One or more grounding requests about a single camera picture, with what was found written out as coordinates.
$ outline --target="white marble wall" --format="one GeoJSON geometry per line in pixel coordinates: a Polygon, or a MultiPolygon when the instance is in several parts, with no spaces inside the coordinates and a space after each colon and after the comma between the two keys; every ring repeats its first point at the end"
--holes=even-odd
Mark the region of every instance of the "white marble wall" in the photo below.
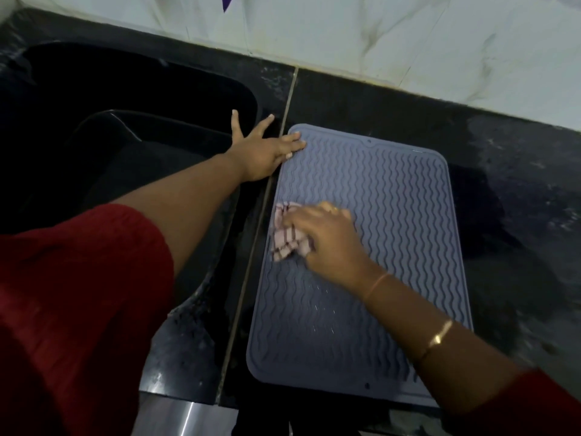
{"type": "Polygon", "coordinates": [[[23,0],[581,130],[581,0],[23,0]]]}
{"type": "Polygon", "coordinates": [[[16,0],[0,0],[0,22],[8,17],[16,7],[16,0]]]}

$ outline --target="forearm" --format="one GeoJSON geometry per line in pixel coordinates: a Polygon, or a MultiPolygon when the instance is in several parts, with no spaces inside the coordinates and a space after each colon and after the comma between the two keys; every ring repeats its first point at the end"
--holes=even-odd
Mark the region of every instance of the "forearm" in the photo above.
{"type": "Polygon", "coordinates": [[[145,185],[115,200],[151,220],[162,232],[174,261],[184,266],[222,202],[242,182],[243,170],[226,154],[145,185]]]}
{"type": "MultiPolygon", "coordinates": [[[[358,292],[367,309],[389,331],[412,362],[418,361],[448,316],[396,278],[389,276],[366,293],[384,271],[365,270],[358,292]]],[[[455,322],[416,370],[440,406],[465,413],[497,395],[521,369],[508,357],[455,322]]]]}

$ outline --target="person's left hand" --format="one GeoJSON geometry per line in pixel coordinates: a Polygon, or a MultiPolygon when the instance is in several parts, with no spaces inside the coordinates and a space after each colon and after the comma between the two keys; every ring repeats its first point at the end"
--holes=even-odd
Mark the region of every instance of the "person's left hand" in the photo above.
{"type": "Polygon", "coordinates": [[[245,138],[240,130],[238,111],[232,110],[232,147],[226,152],[242,167],[242,180],[255,181],[270,176],[292,153],[302,150],[306,142],[300,139],[300,132],[280,138],[263,139],[265,130],[274,121],[268,116],[245,138]]]}

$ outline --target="purple pointed object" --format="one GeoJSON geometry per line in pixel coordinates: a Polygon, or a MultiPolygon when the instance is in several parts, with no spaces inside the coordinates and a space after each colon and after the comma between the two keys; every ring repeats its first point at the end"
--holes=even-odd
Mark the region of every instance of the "purple pointed object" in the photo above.
{"type": "Polygon", "coordinates": [[[232,0],[222,0],[222,7],[224,8],[224,12],[226,12],[226,9],[228,9],[228,6],[230,6],[230,2],[232,0]]]}

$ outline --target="wavy ridge pattern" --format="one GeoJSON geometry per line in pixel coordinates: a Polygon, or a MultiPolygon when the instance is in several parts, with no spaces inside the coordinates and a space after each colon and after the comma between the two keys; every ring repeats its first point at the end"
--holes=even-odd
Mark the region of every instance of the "wavy ridge pattern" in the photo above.
{"type": "MultiPolygon", "coordinates": [[[[369,255],[472,328],[446,161],[436,152],[299,125],[275,201],[349,208],[369,255]]],[[[426,404],[403,351],[347,292],[300,257],[273,263],[269,233],[247,360],[259,380],[426,404]]]]}

